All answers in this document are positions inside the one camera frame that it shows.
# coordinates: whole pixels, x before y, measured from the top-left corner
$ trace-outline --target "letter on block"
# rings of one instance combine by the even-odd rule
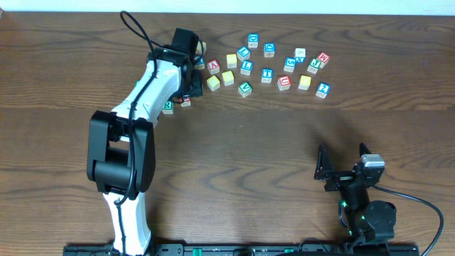
[[[318,72],[318,68],[321,66],[321,61],[317,59],[312,59],[310,62],[310,65],[308,65],[308,68],[306,71],[316,74]]]
[[[251,94],[253,91],[253,88],[248,82],[243,82],[241,85],[239,85],[239,93],[242,95],[242,97],[246,97]]]
[[[232,71],[224,72],[221,75],[223,76],[223,83],[225,84],[225,86],[234,84],[234,74],[232,74]]]
[[[311,77],[302,75],[300,77],[299,89],[308,90],[311,84]]]
[[[306,58],[305,48],[296,48],[296,50],[294,51],[294,58],[296,59],[297,63],[305,62],[305,58]]]
[[[251,61],[246,60],[242,63],[242,68],[240,68],[240,74],[250,75],[252,69],[253,63]]]
[[[327,55],[326,53],[322,52],[321,54],[319,54],[318,60],[321,61],[321,67],[319,67],[319,68],[323,68],[327,65],[328,60],[330,60],[330,56]]]
[[[259,34],[248,35],[248,48],[257,48],[259,45]]]
[[[244,61],[249,59],[251,56],[250,49],[247,48],[247,46],[242,46],[238,51],[237,51],[237,57],[239,58],[240,61]]]
[[[211,91],[217,90],[220,87],[220,81],[216,75],[212,75],[207,79],[207,86]]]
[[[191,106],[191,98],[189,96],[183,96],[183,101],[180,104],[182,107],[190,107]]]
[[[199,59],[200,55],[197,55],[194,60],[197,60]],[[199,62],[197,62],[195,65],[194,65],[194,68],[196,69],[199,69],[199,70],[202,70],[205,68],[205,60],[204,60],[204,57],[202,57]]]
[[[262,79],[261,82],[271,83],[273,78],[273,70],[269,68],[262,69]]]
[[[318,91],[316,92],[316,96],[325,99],[329,90],[330,90],[330,85],[327,85],[327,84],[322,82],[319,85],[319,87],[318,87]]]
[[[291,87],[291,78],[288,75],[279,77],[277,84],[279,90],[288,90]]]
[[[296,60],[294,58],[286,58],[286,62],[284,63],[284,71],[287,72],[294,72],[294,68],[296,67]]]
[[[209,63],[207,63],[207,68],[208,72],[210,72],[211,75],[220,72],[220,64],[218,63],[217,60],[212,60]]]
[[[163,114],[173,114],[173,102],[164,103],[164,107],[161,111]]]
[[[265,43],[264,44],[264,57],[271,58],[275,56],[275,44],[274,43]]]
[[[235,54],[226,55],[227,68],[236,68],[237,67],[237,56]]]

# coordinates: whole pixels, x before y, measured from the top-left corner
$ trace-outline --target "green connector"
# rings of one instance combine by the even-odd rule
[[[202,249],[193,249],[193,256],[202,256]]]

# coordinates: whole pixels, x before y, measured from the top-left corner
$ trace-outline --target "white wall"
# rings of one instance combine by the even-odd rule
[[[1,0],[0,7],[5,11],[455,15],[455,0]]]

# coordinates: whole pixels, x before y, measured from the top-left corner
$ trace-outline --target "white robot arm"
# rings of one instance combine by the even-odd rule
[[[87,176],[96,182],[111,210],[117,252],[143,255],[149,247],[151,231],[146,222],[144,192],[155,169],[154,127],[170,98],[202,95],[200,73],[193,67],[197,44],[198,37],[192,31],[177,28],[172,45],[155,49],[156,56],[149,55],[145,73],[128,97],[110,113],[96,111],[90,120]],[[154,71],[156,76],[150,82]],[[129,120],[135,100],[136,108]],[[118,140],[131,143],[130,139],[134,140],[135,175],[131,175],[131,152],[109,145],[110,141]],[[116,202],[124,196],[126,201],[117,207]]]

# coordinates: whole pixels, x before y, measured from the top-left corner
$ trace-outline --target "small robot arm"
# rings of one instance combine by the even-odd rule
[[[151,231],[146,223],[144,193],[155,172],[154,127],[166,101],[202,96],[200,73],[193,65],[198,43],[194,32],[177,28],[171,45],[156,48],[156,56],[149,54],[145,73],[128,97],[109,113],[96,111],[90,120],[87,176],[97,184],[109,205],[115,231],[114,249],[118,252],[123,252],[124,247],[128,255],[144,255],[149,247]],[[130,138],[132,101],[155,71],[154,58],[156,76],[137,101]],[[130,139],[134,140],[136,175],[128,199],[118,208],[114,202],[123,198],[129,187],[131,152],[110,146],[110,142]],[[126,242],[122,240],[122,231],[128,237]]]

